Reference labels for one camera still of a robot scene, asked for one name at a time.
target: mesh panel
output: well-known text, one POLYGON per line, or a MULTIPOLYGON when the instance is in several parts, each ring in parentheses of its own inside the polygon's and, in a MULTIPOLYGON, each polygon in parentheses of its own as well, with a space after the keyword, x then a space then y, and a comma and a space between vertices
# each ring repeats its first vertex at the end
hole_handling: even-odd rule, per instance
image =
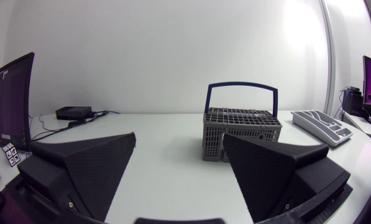
POLYGON ((253 221, 266 219, 294 171, 294 159, 229 135, 225 145, 253 221))
POLYGON ((99 221, 105 220, 134 144, 135 138, 126 136, 65 159, 77 191, 92 216, 99 221))

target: gray plastic basket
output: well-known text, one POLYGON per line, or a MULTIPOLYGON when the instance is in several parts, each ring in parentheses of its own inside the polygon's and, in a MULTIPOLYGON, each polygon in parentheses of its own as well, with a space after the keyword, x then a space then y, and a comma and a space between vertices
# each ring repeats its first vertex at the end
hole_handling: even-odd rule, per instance
MULTIPOLYGON (((207 107, 205 108, 203 116, 203 160, 205 161, 219 161, 222 159, 224 162, 229 162, 222 146, 222 137, 224 133, 268 141, 278 141, 282 125, 276 118, 277 92, 276 97, 274 92, 274 115, 268 111, 260 110, 208 107, 212 87, 233 84, 233 82, 230 82, 209 85, 208 99, 206 100, 207 107)), ((255 83, 236 82, 235 84, 261 87, 259 84, 255 83)))

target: table surface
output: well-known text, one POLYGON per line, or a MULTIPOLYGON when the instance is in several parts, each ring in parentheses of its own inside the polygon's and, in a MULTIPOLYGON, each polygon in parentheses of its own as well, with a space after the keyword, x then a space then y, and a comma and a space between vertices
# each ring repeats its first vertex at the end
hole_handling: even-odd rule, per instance
POLYGON ((371 137, 371 124, 369 122, 367 122, 364 118, 350 115, 346 111, 344 112, 344 115, 348 118, 348 120, 351 121, 351 123, 355 127, 357 127, 358 129, 360 129, 361 131, 363 131, 364 133, 368 134, 371 137))
MULTIPOLYGON (((290 111, 279 111, 283 125, 279 142, 315 145, 322 142, 293 124, 290 111)), ((43 131, 32 122, 31 133, 43 131)), ((43 116, 45 127, 63 128, 67 121, 43 116)), ((371 194, 371 139, 351 125, 350 140, 327 155, 351 173, 354 189, 329 223, 352 223, 371 194)), ((133 223, 136 218, 198 220, 222 218, 226 223, 252 223, 231 165, 202 158, 202 114, 109 114, 96 121, 50 136, 58 143, 135 132, 136 147, 106 217, 108 223, 133 223)), ((18 174, 0 149, 0 190, 18 174)))

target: blue handle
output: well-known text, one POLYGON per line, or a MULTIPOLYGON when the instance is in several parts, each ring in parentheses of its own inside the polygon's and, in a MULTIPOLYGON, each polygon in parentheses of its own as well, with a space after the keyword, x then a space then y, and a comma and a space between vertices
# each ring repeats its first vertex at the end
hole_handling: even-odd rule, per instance
POLYGON ((210 97, 211 97, 211 89, 214 87, 220 87, 220 86, 253 86, 253 87, 259 87, 264 88, 266 90, 271 90, 273 92, 273 114, 272 116, 274 118, 277 117, 278 114, 278 90, 274 87, 270 87, 267 85, 262 85, 258 83, 249 83, 249 82, 223 82, 223 83, 213 83, 209 85, 208 89, 208 95, 206 97, 206 106, 204 107, 204 113, 209 113, 209 105, 210 105, 210 97))

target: checkered cube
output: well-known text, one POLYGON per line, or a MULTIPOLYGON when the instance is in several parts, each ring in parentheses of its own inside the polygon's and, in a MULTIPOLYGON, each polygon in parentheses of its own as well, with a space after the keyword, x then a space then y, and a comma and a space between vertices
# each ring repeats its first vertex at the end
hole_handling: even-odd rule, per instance
POLYGON ((7 161, 11 167, 15 166, 21 158, 19 157, 16 148, 11 143, 2 147, 4 154, 6 155, 7 161))

